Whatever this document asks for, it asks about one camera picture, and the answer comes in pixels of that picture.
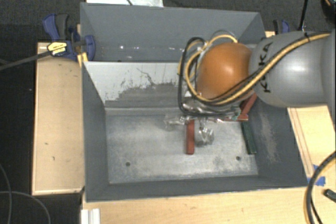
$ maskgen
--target wooden board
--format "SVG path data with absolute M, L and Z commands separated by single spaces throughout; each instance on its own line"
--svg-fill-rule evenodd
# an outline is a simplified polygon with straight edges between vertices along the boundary
M 47 44 L 38 44 L 38 53 Z M 66 58 L 37 61 L 32 194 L 77 193 L 84 186 L 80 68 Z
M 84 186 L 80 69 L 64 58 L 38 61 L 33 162 L 34 195 L 79 192 Z M 335 132 L 326 106 L 288 109 L 308 175 L 335 150 Z M 321 195 L 336 190 L 334 165 L 315 187 L 323 223 L 334 223 L 334 202 Z M 276 189 L 111 202 L 83 202 L 100 208 L 101 223 L 306 223 L 305 188 Z

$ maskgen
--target blue tape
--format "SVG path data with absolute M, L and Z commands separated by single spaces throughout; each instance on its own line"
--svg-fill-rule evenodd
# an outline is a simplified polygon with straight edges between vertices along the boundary
M 313 164 L 313 167 L 314 167 L 314 170 L 317 169 L 317 165 Z M 326 181 L 325 181 L 325 176 L 321 176 L 320 178 L 318 178 L 318 180 L 316 180 L 315 182 L 315 185 L 316 186 L 321 186 L 321 187 L 324 187 L 326 184 Z

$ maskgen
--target black cable on floor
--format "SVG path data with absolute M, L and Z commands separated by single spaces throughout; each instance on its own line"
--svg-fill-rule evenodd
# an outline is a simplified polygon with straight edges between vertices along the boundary
M 336 157 L 336 152 L 333 152 L 332 154 L 330 154 L 315 170 L 313 176 L 311 177 L 311 179 L 309 180 L 308 186 L 307 186 L 307 191 L 306 191 L 306 210 L 307 210 L 307 215 L 308 215 L 308 219 L 309 222 L 311 224 L 315 224 L 314 221 L 314 217 L 312 215 L 311 209 L 312 209 L 312 204 L 313 204 L 313 200 L 312 200 L 312 190 L 314 187 L 314 184 L 317 180 L 317 178 L 319 177 L 320 173 L 322 172 L 322 170 L 329 164 L 331 163 L 331 161 L 333 159 L 335 159 Z M 315 209 L 315 213 L 316 213 L 316 218 L 317 220 L 319 220 L 319 223 L 322 223 L 316 209 Z

